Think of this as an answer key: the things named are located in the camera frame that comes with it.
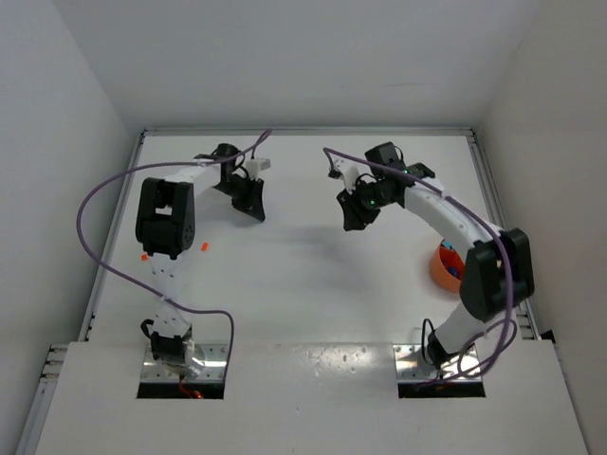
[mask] gray wall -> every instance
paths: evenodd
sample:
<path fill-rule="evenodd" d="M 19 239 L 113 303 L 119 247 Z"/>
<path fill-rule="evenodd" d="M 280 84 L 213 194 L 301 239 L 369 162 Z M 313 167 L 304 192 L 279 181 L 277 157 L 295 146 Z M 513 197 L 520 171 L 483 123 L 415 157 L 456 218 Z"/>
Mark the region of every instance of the gray wall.
<path fill-rule="evenodd" d="M 53 0 L 132 131 L 466 125 L 539 0 Z"/>
<path fill-rule="evenodd" d="M 2 0 L 0 14 L 0 454 L 13 453 L 46 350 L 74 339 L 95 267 L 76 209 L 134 143 L 49 0 Z M 86 232 L 103 245 L 118 188 Z"/>
<path fill-rule="evenodd" d="M 607 453 L 607 3 L 546 0 L 485 118 L 506 214 L 529 234 L 542 326 L 554 329 L 593 453 Z"/>

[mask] purple cable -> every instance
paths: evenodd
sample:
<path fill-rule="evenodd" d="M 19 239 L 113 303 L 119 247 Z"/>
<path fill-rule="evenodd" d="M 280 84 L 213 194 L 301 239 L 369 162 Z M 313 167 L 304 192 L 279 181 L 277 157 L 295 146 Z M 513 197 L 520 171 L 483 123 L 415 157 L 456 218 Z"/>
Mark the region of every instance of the purple cable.
<path fill-rule="evenodd" d="M 329 149 L 327 147 L 324 147 L 322 149 L 322 151 L 324 152 L 325 155 L 327 155 L 327 157 L 329 157 L 330 162 L 333 162 L 330 158 L 330 155 L 339 156 L 341 158 L 348 159 L 350 161 L 354 161 L 356 163 L 364 164 L 365 166 L 369 166 L 371 168 L 376 168 L 376 169 L 382 170 L 386 173 L 391 173 L 391 174 L 396 175 L 399 178 L 402 178 L 405 180 L 406 179 L 413 180 L 413 182 L 418 183 L 418 184 L 428 188 L 429 190 L 435 192 L 436 194 L 439 194 L 441 196 L 443 195 L 443 192 L 441 190 L 439 190 L 437 187 L 422 180 L 421 178 L 415 177 L 414 175 L 410 175 L 408 173 L 398 171 L 398 170 L 396 170 L 394 168 L 390 168 L 388 166 L 382 166 L 377 163 L 372 163 L 371 161 L 357 158 L 355 156 L 347 155 L 342 152 L 338 152 L 336 150 Z M 512 269 L 510 268 L 511 267 L 510 260 L 507 255 L 506 248 L 504 247 L 504 244 L 500 240 L 499 236 L 493 231 L 493 229 L 491 229 L 491 227 L 489 227 L 489 225 L 480 216 L 478 216 L 472 210 L 470 210 L 469 208 L 464 206 L 462 203 L 455 200 L 451 196 L 446 196 L 445 200 L 447 202 L 449 202 L 452 206 L 459 209 L 460 211 L 463 211 L 468 217 L 470 217 L 472 220 L 474 220 L 476 223 L 478 223 L 484 230 L 487 231 L 487 233 L 491 236 L 491 238 L 495 242 L 495 245 L 497 246 L 498 250 L 500 251 L 500 256 L 502 257 L 502 262 L 504 264 L 504 271 L 506 273 L 506 314 L 503 319 L 500 319 L 498 322 L 496 322 L 495 324 L 493 324 L 490 327 L 490 329 L 492 329 L 495 326 L 499 325 L 500 323 L 503 323 L 502 333 L 500 334 L 500 338 L 498 339 L 497 345 L 495 346 L 495 351 L 493 352 L 493 354 L 491 354 L 489 357 L 487 357 L 485 360 L 483 360 L 481 363 L 479 363 L 478 366 L 476 366 L 472 369 L 466 370 L 465 372 L 460 371 L 457 374 L 450 376 L 448 379 L 451 380 L 451 379 L 455 379 L 457 377 L 462 377 L 462 376 L 477 377 L 477 376 L 480 376 L 481 374 L 487 373 L 491 368 L 493 368 L 493 365 L 495 365 L 495 362 L 497 361 L 500 354 L 504 351 L 504 349 L 506 349 L 509 346 L 509 344 L 512 342 L 511 340 L 509 342 L 506 342 L 506 337 L 507 337 L 507 333 L 508 333 L 508 324 L 512 318 L 512 310 L 514 307 L 514 284 L 512 282 Z M 515 325 L 515 331 L 514 331 L 514 334 L 511 336 L 512 340 L 514 340 L 514 337 L 516 336 L 516 323 L 514 325 Z M 458 360 L 458 366 L 461 365 L 461 357 L 465 354 L 469 345 L 471 343 L 473 343 L 476 339 L 478 339 L 479 337 L 482 337 L 484 335 L 485 335 L 485 332 L 481 333 L 481 334 L 477 334 L 466 343 L 466 345 L 464 346 L 464 350 L 460 353 L 460 359 Z M 477 368 L 479 368 L 479 371 L 477 373 L 471 373 L 474 370 L 476 370 Z M 429 381 L 427 383 L 424 383 L 423 385 L 438 385 L 443 382 L 447 382 L 447 379 Z"/>
<path fill-rule="evenodd" d="M 78 232 L 78 239 L 80 240 L 80 243 L 84 248 L 84 251 L 86 251 L 86 254 L 88 254 L 93 261 L 95 261 L 98 265 L 103 267 L 108 272 L 112 272 L 113 274 L 125 279 L 126 281 L 131 282 L 132 284 L 135 284 L 135 285 L 145 289 L 146 291 L 154 294 L 155 296 L 163 299 L 164 295 L 160 291 L 154 289 L 154 287 L 150 286 L 149 284 L 146 284 L 145 282 L 141 282 L 137 278 L 131 277 L 130 275 L 127 275 L 124 272 L 120 272 L 118 269 L 114 268 L 112 265 L 105 262 L 101 257 L 97 256 L 93 252 L 93 250 L 90 248 L 90 246 L 84 239 L 84 235 L 83 235 L 83 213 L 84 213 L 84 209 L 86 208 L 86 204 L 88 204 L 88 202 L 91 200 L 91 198 L 95 194 L 97 194 L 97 192 L 99 192 L 102 188 L 106 187 L 110 183 L 112 183 L 120 178 L 123 178 L 126 175 L 130 175 L 131 173 L 136 173 L 138 171 L 143 171 L 145 169 L 164 168 L 164 167 L 172 167 L 172 166 L 203 166 L 203 167 L 206 167 L 206 166 L 215 166 L 218 164 L 227 163 L 229 161 L 233 161 L 234 159 L 238 158 L 239 156 L 245 155 L 248 152 L 255 150 L 271 134 L 272 134 L 272 130 L 265 130 L 257 138 L 257 140 L 255 141 L 255 143 L 253 145 L 251 145 L 250 147 L 247 147 L 242 152 L 239 152 L 238 154 L 236 154 L 234 156 L 230 156 L 228 158 L 220 158 L 220 159 L 217 159 L 214 161 L 209 161 L 209 162 L 170 161 L 170 162 L 166 162 L 166 163 L 145 164 L 142 166 L 136 166 L 135 168 L 127 169 L 126 171 L 116 173 L 115 175 L 112 175 L 111 177 L 106 178 L 98 186 L 96 186 L 93 190 L 91 190 L 89 194 L 87 194 L 85 196 L 82 203 L 80 204 L 80 207 L 78 208 L 78 214 L 76 215 L 76 231 Z M 224 315 L 230 320 L 230 346 L 228 347 L 228 354 L 226 356 L 226 369 L 224 370 L 224 379 L 223 379 L 223 383 L 225 386 L 226 379 L 228 377 L 228 366 L 230 365 L 231 350 L 232 350 L 232 346 L 234 345 L 234 318 L 232 317 L 232 315 L 226 310 L 196 310 L 194 308 L 188 308 L 187 306 L 180 305 L 179 303 L 177 303 L 176 301 L 174 301 L 172 299 L 166 299 L 166 298 L 164 298 L 164 299 L 167 301 L 167 303 L 172 305 L 174 308 L 184 311 L 186 313 L 191 313 L 193 315 Z"/>

